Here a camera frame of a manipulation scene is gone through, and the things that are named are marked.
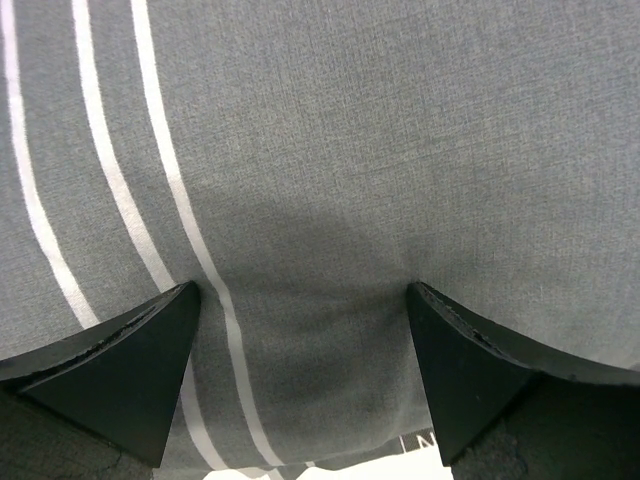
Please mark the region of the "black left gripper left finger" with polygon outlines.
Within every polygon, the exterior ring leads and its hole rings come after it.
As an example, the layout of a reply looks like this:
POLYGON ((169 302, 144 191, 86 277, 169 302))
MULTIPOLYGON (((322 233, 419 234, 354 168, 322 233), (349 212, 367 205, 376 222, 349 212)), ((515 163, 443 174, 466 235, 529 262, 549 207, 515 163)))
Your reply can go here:
POLYGON ((198 286, 186 282, 2 360, 2 468, 159 467, 200 305, 198 286))

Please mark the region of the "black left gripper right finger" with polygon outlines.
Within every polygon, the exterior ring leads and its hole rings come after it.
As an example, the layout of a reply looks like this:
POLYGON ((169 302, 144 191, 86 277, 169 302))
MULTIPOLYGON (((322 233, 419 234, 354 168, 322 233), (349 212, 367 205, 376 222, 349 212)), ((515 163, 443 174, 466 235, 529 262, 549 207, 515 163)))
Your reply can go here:
POLYGON ((422 282, 406 306, 443 464, 638 464, 638 372, 544 345, 422 282))

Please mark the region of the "grey striped pillowcase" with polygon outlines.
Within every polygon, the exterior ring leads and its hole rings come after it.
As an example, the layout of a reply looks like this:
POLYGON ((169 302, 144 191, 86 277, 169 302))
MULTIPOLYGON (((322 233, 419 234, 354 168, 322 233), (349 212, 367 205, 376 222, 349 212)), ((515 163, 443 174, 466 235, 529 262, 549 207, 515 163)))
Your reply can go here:
POLYGON ((421 280, 639 363, 635 1, 5 1, 1 354, 195 281, 158 479, 426 441, 421 280))

